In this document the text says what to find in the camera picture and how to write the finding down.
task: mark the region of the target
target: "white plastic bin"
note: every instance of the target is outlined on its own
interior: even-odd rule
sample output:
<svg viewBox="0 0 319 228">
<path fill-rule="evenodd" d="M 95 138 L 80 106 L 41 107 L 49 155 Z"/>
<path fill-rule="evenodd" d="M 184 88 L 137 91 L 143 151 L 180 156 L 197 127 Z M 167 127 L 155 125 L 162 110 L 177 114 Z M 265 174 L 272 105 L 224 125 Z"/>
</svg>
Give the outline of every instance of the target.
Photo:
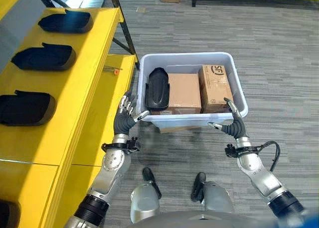
<svg viewBox="0 0 319 228">
<path fill-rule="evenodd" d="M 147 54 L 141 59 L 138 84 L 136 112 L 146 110 L 145 87 L 149 74 L 156 67 L 162 67 L 167 73 L 198 73 L 203 64 L 221 64 L 225 66 L 234 102 L 245 117 L 248 105 L 242 91 L 233 57 L 226 52 L 199 53 L 154 53 Z M 208 122 L 225 123 L 233 119 L 231 113 L 187 114 L 187 115 L 149 115 L 143 121 L 152 122 L 160 129 L 206 126 Z"/>
</svg>

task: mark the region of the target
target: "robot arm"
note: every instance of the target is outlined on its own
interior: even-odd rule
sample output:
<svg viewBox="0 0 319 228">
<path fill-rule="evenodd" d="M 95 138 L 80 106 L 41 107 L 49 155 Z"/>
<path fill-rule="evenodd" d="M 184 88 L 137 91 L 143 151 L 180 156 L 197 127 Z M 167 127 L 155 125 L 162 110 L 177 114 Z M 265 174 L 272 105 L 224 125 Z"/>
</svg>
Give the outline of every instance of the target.
<svg viewBox="0 0 319 228">
<path fill-rule="evenodd" d="M 237 148 L 228 144 L 225 148 L 226 155 L 237 158 L 238 167 L 250 178 L 252 185 L 277 217 L 282 218 L 301 213 L 304 207 L 272 173 L 280 155 L 279 145 L 274 141 L 269 141 L 262 146 L 252 146 L 237 107 L 231 100 L 225 98 L 225 101 L 232 110 L 233 124 L 209 123 L 209 125 L 235 138 Z M 270 171 L 268 171 L 258 154 L 263 148 L 271 144 L 276 145 L 276 157 Z"/>
<path fill-rule="evenodd" d="M 136 137 L 129 139 L 129 130 L 149 114 L 149 111 L 145 111 L 132 116 L 135 106 L 131 102 L 133 99 L 129 92 L 122 97 L 114 119 L 115 135 L 112 143 L 102 145 L 106 153 L 101 170 L 75 214 L 65 224 L 65 228 L 97 228 L 117 194 L 131 164 L 130 154 L 140 149 Z"/>
</svg>

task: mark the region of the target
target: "black cable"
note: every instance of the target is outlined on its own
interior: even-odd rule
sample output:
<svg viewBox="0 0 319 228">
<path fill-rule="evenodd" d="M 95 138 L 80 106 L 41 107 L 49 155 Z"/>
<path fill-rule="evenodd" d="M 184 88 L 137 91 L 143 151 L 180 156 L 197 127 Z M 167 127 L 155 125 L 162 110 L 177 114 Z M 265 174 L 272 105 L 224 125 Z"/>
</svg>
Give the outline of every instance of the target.
<svg viewBox="0 0 319 228">
<path fill-rule="evenodd" d="M 266 142 L 265 144 L 263 144 L 263 145 L 257 147 L 257 148 L 260 147 L 260 149 L 259 149 L 258 152 L 257 152 L 257 154 L 258 154 L 258 153 L 260 153 L 265 147 L 268 147 L 268 146 L 273 145 L 273 144 L 276 145 L 276 154 L 275 154 L 275 158 L 274 158 L 274 160 L 273 160 L 273 164 L 272 164 L 271 167 L 270 167 L 270 171 L 271 171 L 271 172 L 273 172 L 273 170 L 275 169 L 275 166 L 276 166 L 276 164 L 277 164 L 277 162 L 278 162 L 278 159 L 279 159 L 279 157 L 280 157 L 280 146 L 279 146 L 279 144 L 278 144 L 277 142 L 275 142 L 275 141 L 268 141 L 268 142 Z"/>
</svg>

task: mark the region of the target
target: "gray carpet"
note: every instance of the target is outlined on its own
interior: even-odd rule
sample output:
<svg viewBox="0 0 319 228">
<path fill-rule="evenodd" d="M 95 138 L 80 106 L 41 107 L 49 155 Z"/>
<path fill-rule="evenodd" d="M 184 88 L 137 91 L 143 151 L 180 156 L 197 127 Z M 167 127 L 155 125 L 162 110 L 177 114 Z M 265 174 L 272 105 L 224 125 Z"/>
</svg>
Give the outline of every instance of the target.
<svg viewBox="0 0 319 228">
<path fill-rule="evenodd" d="M 232 54 L 249 106 L 245 122 L 254 145 L 277 141 L 274 174 L 306 208 L 317 209 L 319 187 L 319 13 L 306 0 L 120 0 L 139 57 L 159 52 L 225 51 Z M 136 12 L 145 8 L 145 12 Z M 118 29 L 116 37 L 124 41 Z M 111 52 L 122 52 L 116 44 Z M 138 73 L 134 77 L 136 92 Z M 160 134 L 141 122 L 131 135 L 143 149 L 113 200 L 105 227 L 130 224 L 130 194 L 149 166 L 162 192 L 162 212 L 202 210 L 190 201 L 200 171 L 227 189 L 239 214 L 273 219 L 249 179 L 227 158 L 234 140 L 208 127 Z M 270 167 L 274 148 L 261 157 Z"/>
</svg>

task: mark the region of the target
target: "sf logo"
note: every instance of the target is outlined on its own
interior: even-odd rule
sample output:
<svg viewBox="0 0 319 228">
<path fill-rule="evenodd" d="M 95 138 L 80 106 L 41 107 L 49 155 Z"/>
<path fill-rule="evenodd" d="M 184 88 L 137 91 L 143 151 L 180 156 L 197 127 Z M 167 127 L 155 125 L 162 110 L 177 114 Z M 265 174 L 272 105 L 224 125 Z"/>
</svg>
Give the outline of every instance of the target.
<svg viewBox="0 0 319 228">
<path fill-rule="evenodd" d="M 224 75 L 223 68 L 220 65 L 211 66 L 210 69 L 216 75 Z"/>
</svg>

